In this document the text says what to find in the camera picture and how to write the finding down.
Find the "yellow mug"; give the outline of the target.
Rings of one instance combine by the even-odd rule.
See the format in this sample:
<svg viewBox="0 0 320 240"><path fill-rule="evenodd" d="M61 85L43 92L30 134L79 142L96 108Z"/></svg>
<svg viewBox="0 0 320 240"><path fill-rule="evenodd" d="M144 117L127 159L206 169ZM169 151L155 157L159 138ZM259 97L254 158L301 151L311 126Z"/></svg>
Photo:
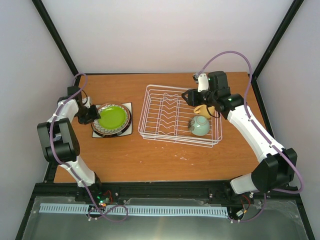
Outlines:
<svg viewBox="0 0 320 240"><path fill-rule="evenodd" d="M205 117L206 119L210 119L215 116L215 107L202 104L202 105L196 106L193 109L193 112L197 115Z"/></svg>

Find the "green plate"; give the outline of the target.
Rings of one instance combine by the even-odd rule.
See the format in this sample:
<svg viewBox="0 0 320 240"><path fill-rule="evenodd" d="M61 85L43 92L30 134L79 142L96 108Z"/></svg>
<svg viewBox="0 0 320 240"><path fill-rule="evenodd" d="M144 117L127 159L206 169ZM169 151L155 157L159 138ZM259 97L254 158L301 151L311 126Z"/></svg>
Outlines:
<svg viewBox="0 0 320 240"><path fill-rule="evenodd" d="M107 105L99 112L98 120L101 127L107 130L120 128L127 120L127 112L119 105Z"/></svg>

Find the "mint green bowl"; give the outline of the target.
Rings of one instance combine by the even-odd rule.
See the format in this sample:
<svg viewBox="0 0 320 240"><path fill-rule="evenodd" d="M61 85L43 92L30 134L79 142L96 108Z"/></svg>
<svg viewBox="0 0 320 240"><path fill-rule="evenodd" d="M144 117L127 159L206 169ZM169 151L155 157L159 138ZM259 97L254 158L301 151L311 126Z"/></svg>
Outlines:
<svg viewBox="0 0 320 240"><path fill-rule="evenodd" d="M202 115L196 115L188 122L189 131L196 136L205 136L210 132L210 122Z"/></svg>

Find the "white wire dish rack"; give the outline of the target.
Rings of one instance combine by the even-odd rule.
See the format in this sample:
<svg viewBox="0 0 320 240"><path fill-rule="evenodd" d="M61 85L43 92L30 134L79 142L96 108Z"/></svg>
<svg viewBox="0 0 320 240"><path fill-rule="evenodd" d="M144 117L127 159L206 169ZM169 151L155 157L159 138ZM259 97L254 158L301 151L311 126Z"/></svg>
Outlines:
<svg viewBox="0 0 320 240"><path fill-rule="evenodd" d="M183 87L149 84L145 89L138 132L143 139L172 142L212 148L223 139L222 120L215 113L210 118L209 132L196 136L188 129L189 121L196 116L187 105Z"/></svg>

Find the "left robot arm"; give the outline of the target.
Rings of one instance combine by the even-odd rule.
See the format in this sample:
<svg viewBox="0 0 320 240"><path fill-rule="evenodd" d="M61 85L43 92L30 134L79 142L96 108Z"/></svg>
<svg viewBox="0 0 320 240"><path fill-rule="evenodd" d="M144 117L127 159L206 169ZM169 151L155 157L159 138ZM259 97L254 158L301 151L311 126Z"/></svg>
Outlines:
<svg viewBox="0 0 320 240"><path fill-rule="evenodd" d="M80 144L72 127L75 117L82 125L101 118L90 98L83 100L81 88L70 86L67 95L59 98L52 117L37 125L37 133L46 161L65 169L79 188L87 188L86 195L96 202L103 198L104 188L97 174L80 156Z"/></svg>

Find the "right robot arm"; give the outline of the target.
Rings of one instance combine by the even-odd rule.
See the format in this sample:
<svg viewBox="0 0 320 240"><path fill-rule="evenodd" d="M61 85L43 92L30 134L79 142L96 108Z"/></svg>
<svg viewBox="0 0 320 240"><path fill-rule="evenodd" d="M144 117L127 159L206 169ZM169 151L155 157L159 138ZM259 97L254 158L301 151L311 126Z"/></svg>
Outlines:
<svg viewBox="0 0 320 240"><path fill-rule="evenodd" d="M272 138L253 115L244 98L238 93L231 93L225 72L194 74L193 79L198 87L182 93L186 103L191 107L214 107L241 133L257 158L258 165L253 172L230 180L233 193L286 192L283 186L296 176L294 168L297 153Z"/></svg>

